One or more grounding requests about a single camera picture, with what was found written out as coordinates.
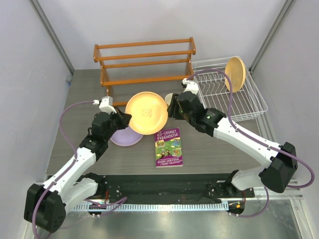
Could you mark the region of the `purple plate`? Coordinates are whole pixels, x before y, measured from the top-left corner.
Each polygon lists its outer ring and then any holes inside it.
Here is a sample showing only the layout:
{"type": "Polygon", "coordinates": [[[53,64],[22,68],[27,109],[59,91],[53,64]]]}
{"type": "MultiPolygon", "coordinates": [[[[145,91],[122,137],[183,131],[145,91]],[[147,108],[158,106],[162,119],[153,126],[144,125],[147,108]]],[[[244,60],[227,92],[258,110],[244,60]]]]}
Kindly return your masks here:
{"type": "Polygon", "coordinates": [[[138,143],[143,138],[142,134],[139,134],[132,130],[130,127],[127,127],[122,130],[116,131],[110,138],[111,142],[118,146],[132,146],[138,143]]]}

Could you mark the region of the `yellow plate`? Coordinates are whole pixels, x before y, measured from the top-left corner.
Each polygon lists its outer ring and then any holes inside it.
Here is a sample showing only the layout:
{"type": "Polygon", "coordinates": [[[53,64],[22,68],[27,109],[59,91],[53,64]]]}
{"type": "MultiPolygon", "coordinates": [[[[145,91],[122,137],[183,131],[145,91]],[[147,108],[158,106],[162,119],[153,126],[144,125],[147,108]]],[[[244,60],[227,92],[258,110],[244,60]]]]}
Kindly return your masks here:
{"type": "Polygon", "coordinates": [[[246,67],[242,59],[240,57],[229,59],[224,72],[231,80],[232,92],[241,90],[246,80],[246,67]]]}
{"type": "Polygon", "coordinates": [[[127,102],[126,114],[132,118],[129,127],[143,135],[160,131],[167,123],[167,105],[164,99],[154,92],[140,92],[127,102]]]}

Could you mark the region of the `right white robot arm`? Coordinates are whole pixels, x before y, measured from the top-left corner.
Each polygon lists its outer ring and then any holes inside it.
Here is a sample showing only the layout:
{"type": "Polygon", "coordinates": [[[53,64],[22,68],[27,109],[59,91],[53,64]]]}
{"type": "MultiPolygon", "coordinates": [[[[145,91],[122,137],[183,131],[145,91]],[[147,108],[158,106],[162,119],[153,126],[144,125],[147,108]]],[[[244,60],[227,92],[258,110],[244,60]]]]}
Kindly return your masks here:
{"type": "Polygon", "coordinates": [[[259,167],[235,170],[225,184],[229,196],[243,190],[265,186],[283,193],[298,168],[295,147],[266,140],[238,124],[231,124],[226,115],[215,108],[204,108],[197,95],[190,91],[165,97],[170,118],[185,120],[198,132],[223,140],[254,158],[259,167]]]}

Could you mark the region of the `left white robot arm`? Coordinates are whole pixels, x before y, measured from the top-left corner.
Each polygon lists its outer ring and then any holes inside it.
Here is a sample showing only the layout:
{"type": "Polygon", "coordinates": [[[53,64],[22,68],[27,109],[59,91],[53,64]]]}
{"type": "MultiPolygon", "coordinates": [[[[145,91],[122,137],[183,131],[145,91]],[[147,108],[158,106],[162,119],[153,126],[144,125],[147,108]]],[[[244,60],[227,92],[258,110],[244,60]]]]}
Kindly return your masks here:
{"type": "Polygon", "coordinates": [[[91,196],[100,199],[105,195],[106,186],[99,176],[90,174],[79,183],[76,180],[100,159],[113,134],[127,128],[131,118],[117,107],[95,114],[87,135],[71,159],[47,181],[34,183],[28,188],[24,219],[32,224],[36,238],[37,228],[54,233],[79,202],[91,196]]]}

